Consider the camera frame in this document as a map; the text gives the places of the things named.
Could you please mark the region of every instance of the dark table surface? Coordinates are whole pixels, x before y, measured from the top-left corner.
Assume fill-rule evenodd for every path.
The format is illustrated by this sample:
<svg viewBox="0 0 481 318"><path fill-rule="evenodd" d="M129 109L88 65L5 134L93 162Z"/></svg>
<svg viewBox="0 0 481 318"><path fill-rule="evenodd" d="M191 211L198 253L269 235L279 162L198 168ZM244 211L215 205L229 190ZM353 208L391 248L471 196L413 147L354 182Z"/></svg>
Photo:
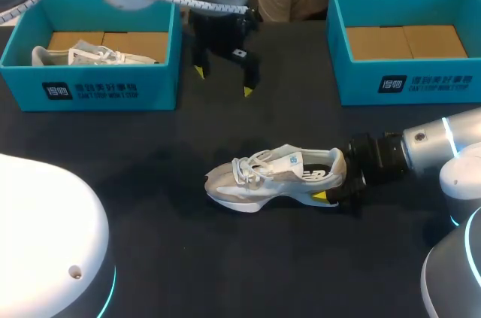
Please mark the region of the dark table surface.
<svg viewBox="0 0 481 318"><path fill-rule="evenodd" d="M357 217L288 198L238 214L205 194L204 174L234 157L344 147L356 132L477 107L342 108L324 32L264 25L249 43L263 63L248 99L238 68L213 59L203 82L184 51L174 112L25 114L0 79L0 152L72 171L107 211L118 272L108 316L426 316L422 263L450 229L436 177L370 189ZM10 33L0 28L0 51Z"/></svg>

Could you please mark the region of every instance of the printed logo on box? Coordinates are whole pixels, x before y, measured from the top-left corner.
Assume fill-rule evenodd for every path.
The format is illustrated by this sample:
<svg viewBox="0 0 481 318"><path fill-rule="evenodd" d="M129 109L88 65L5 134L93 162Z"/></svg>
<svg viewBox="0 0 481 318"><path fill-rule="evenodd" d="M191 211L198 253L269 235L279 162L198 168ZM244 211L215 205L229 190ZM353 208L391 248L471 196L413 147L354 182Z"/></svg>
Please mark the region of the printed logo on box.
<svg viewBox="0 0 481 318"><path fill-rule="evenodd" d="M473 82L472 75L415 76L409 92L466 91Z"/></svg>
<svg viewBox="0 0 481 318"><path fill-rule="evenodd" d="M387 75L383 76L381 84L379 85L379 94L393 94L403 91L406 83L406 75Z"/></svg>
<svg viewBox="0 0 481 318"><path fill-rule="evenodd" d="M66 83L42 83L49 100L73 100Z"/></svg>

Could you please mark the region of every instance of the teal box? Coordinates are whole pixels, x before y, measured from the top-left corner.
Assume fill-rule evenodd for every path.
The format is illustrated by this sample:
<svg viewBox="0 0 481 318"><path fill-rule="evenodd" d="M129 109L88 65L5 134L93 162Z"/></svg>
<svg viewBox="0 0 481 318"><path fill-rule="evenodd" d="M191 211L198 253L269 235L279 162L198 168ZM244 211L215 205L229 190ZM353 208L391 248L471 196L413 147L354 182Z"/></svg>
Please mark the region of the teal box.
<svg viewBox="0 0 481 318"><path fill-rule="evenodd" d="M355 61L346 28L454 25L469 59ZM329 0L342 105L481 102L481 0Z"/></svg>
<svg viewBox="0 0 481 318"><path fill-rule="evenodd" d="M47 48L57 31L168 32L165 63L32 67L33 48ZM103 0L42 0L18 22L0 73L22 111L173 110L181 44L176 5L120 11Z"/></svg>

